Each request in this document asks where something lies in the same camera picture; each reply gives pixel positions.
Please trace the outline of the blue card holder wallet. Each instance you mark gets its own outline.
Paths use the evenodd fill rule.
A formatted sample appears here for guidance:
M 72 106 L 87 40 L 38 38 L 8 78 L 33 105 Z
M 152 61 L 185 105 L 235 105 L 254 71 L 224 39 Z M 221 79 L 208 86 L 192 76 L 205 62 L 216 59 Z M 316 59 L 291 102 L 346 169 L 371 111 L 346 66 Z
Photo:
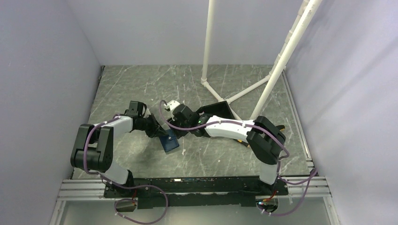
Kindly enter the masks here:
M 165 153 L 168 153 L 179 147 L 177 137 L 171 129 L 167 129 L 166 135 L 160 136 L 159 140 Z

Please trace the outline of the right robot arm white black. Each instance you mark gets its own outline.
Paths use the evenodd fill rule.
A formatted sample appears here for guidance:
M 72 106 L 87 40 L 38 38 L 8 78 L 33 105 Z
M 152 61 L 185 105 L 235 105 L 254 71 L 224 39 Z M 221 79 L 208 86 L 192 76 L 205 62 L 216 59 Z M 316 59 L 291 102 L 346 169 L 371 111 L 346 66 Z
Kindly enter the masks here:
M 178 138 L 187 133 L 197 137 L 223 137 L 250 147 L 260 161 L 259 190 L 265 195 L 276 190 L 278 160 L 286 141 L 284 125 L 274 125 L 264 116 L 237 120 L 226 101 L 205 105 L 195 111 L 175 100 L 161 106 L 170 113 L 167 122 Z

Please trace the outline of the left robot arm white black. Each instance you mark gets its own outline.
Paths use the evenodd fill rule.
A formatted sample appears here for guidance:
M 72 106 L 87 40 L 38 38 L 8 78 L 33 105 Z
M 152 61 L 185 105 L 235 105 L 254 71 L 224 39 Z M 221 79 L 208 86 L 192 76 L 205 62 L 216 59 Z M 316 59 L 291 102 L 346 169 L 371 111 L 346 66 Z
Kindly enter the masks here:
M 108 121 L 80 125 L 70 156 L 71 166 L 116 185 L 116 191 L 124 197 L 132 195 L 135 190 L 132 172 L 115 162 L 113 156 L 115 140 L 135 130 L 145 132 L 150 138 L 167 134 L 145 103 L 130 101 L 124 113 Z

